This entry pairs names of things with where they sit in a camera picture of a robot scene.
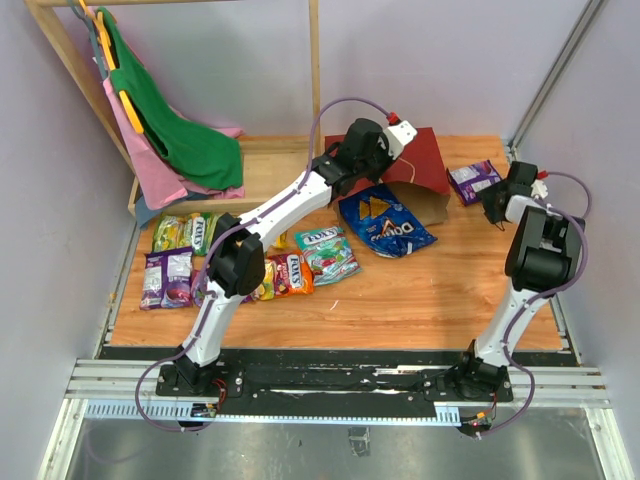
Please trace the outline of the purple snack bag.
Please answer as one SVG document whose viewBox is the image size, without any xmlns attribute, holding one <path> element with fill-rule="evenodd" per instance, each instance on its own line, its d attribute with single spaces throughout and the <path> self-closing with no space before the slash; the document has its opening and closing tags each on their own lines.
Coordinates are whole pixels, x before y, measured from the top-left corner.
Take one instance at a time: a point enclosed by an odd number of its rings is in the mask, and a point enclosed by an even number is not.
<svg viewBox="0 0 640 480">
<path fill-rule="evenodd" d="M 142 297 L 143 311 L 192 306 L 191 247 L 181 247 L 145 255 Z"/>
<path fill-rule="evenodd" d="M 447 179 L 464 206 L 480 201 L 480 192 L 498 183 L 502 176 L 490 160 L 457 169 L 446 169 Z"/>
</svg>

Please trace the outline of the red brown paper bag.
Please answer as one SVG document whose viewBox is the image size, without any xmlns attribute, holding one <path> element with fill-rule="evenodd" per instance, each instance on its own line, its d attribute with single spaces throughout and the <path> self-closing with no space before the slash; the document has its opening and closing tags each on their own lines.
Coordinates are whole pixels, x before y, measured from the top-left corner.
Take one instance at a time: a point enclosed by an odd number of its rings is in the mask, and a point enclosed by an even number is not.
<svg viewBox="0 0 640 480">
<path fill-rule="evenodd" d="M 448 219 L 451 189 L 434 130 L 417 132 L 382 182 L 424 226 L 441 224 Z"/>
</svg>

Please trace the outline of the blue snack pack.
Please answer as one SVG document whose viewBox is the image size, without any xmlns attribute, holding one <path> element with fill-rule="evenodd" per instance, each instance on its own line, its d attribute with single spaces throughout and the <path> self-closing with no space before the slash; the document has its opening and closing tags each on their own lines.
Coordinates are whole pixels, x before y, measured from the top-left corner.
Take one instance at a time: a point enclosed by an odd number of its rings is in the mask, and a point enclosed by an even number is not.
<svg viewBox="0 0 640 480">
<path fill-rule="evenodd" d="M 343 198 L 338 208 L 353 233 L 381 257 L 405 257 L 437 241 L 384 184 Z"/>
</svg>

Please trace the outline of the teal mint Fox's candy bag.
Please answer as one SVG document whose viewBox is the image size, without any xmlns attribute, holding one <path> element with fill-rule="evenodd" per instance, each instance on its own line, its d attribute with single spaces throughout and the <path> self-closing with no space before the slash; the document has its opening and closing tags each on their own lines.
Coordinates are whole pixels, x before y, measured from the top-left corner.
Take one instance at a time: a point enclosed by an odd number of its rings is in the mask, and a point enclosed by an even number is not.
<svg viewBox="0 0 640 480">
<path fill-rule="evenodd" d="M 295 241 L 312 271 L 315 287 L 335 284 L 361 272 L 339 226 L 297 232 Z"/>
</svg>

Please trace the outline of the yellow snack pack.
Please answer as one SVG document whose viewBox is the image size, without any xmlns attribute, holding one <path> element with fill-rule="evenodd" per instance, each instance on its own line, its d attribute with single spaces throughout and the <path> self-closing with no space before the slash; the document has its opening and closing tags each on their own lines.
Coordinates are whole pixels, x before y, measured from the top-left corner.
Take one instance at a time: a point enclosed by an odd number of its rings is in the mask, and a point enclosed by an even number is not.
<svg viewBox="0 0 640 480">
<path fill-rule="evenodd" d="M 272 248 L 276 250 L 288 249 L 289 248 L 288 233 L 284 232 L 278 235 L 275 241 L 272 243 Z"/>
</svg>

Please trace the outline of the orange Fox's candy bag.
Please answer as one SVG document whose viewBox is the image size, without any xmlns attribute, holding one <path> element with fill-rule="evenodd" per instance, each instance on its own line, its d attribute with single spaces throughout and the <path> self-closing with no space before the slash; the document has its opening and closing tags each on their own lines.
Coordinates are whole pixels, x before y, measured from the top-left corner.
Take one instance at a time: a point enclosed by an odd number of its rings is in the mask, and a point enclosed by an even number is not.
<svg viewBox="0 0 640 480">
<path fill-rule="evenodd" d="M 265 259 L 265 276 L 252 292 L 254 301 L 268 301 L 314 292 L 313 273 L 299 252 L 276 254 Z"/>
</svg>

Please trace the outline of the green Fox's candy bag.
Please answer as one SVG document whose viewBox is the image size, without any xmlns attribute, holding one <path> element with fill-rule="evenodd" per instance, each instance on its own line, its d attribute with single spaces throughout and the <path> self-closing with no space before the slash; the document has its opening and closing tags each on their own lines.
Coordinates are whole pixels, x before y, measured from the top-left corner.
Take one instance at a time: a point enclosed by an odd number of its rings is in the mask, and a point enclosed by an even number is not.
<svg viewBox="0 0 640 480">
<path fill-rule="evenodd" d="M 210 212 L 194 212 L 184 216 L 162 215 L 154 230 L 152 251 L 190 247 L 195 256 L 206 256 L 218 218 L 218 215 Z"/>
</svg>

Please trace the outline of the purple Fox's candy bag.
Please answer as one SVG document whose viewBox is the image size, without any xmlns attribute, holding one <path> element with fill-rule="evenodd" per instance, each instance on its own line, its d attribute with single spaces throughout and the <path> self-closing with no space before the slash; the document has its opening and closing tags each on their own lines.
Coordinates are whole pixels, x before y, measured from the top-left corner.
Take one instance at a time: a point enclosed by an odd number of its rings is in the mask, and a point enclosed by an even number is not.
<svg viewBox="0 0 640 480">
<path fill-rule="evenodd" d="M 199 274 L 199 270 L 196 269 L 192 272 L 191 274 L 191 283 L 192 285 L 195 285 L 195 280 L 197 275 Z M 206 287 L 206 282 L 203 281 L 202 285 L 199 287 L 195 288 L 195 292 L 191 295 L 192 297 L 192 303 L 197 306 L 197 307 L 201 307 L 203 305 L 204 302 L 204 297 L 205 297 L 205 287 Z M 254 299 L 251 295 L 248 295 L 246 297 L 244 297 L 241 301 L 242 304 L 245 303 L 250 303 L 253 302 Z"/>
</svg>

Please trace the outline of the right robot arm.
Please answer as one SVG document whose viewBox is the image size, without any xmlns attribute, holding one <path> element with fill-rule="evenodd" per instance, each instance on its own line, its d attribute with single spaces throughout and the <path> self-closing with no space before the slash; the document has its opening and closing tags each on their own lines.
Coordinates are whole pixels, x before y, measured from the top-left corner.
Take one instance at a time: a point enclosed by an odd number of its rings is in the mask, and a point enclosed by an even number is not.
<svg viewBox="0 0 640 480">
<path fill-rule="evenodd" d="M 439 396 L 509 399 L 514 347 L 536 313 L 584 272 L 586 216 L 569 215 L 548 203 L 544 179 L 551 174 L 514 161 L 503 180 L 480 192 L 490 223 L 517 226 L 504 267 L 507 288 L 489 326 L 457 364 L 433 379 L 432 389 Z"/>
</svg>

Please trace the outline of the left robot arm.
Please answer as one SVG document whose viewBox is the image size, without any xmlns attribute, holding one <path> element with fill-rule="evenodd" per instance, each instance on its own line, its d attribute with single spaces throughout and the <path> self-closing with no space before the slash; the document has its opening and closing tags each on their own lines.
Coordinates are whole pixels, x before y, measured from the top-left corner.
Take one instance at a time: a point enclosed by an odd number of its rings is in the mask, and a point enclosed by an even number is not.
<svg viewBox="0 0 640 480">
<path fill-rule="evenodd" d="M 343 140 L 309 160 L 294 182 L 270 200 L 240 216 L 222 215 L 201 279 L 202 304 L 194 326 L 175 354 L 164 361 L 156 392 L 161 396 L 205 396 L 220 386 L 221 344 L 242 301 L 262 283 L 267 248 L 308 214 L 349 193 L 366 178 L 374 181 L 394 163 L 415 136 L 364 118 L 356 119 Z"/>
</svg>

